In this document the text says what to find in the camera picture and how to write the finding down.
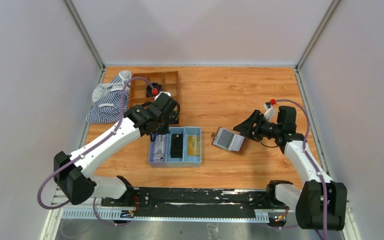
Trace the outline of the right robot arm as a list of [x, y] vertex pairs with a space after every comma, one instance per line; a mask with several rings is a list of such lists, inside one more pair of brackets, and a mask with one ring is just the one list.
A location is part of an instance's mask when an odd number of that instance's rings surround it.
[[298, 173], [302, 189], [291, 182], [272, 180], [267, 185], [270, 201], [288, 206], [295, 212], [301, 229], [341, 231], [345, 227], [347, 188], [334, 181], [318, 164], [309, 150], [307, 139], [296, 131], [297, 111], [281, 105], [276, 122], [269, 121], [273, 106], [265, 104], [266, 111], [254, 112], [233, 129], [249, 140], [274, 139], [280, 151], [291, 161]]

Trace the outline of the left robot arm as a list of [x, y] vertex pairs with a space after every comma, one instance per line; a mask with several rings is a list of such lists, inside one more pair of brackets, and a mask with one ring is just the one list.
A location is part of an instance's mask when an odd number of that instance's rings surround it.
[[170, 115], [180, 104], [168, 93], [161, 92], [153, 102], [132, 106], [111, 128], [80, 149], [54, 156], [51, 177], [72, 205], [90, 198], [120, 199], [129, 191], [124, 178], [103, 177], [95, 170], [122, 147], [144, 135], [166, 134]]

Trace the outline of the brown leather card holder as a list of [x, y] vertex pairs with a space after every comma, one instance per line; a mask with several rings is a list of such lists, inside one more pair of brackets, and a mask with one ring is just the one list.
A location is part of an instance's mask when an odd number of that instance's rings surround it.
[[223, 127], [219, 127], [217, 132], [213, 133], [211, 137], [211, 144], [213, 146], [228, 152], [239, 152], [245, 140], [244, 136]]

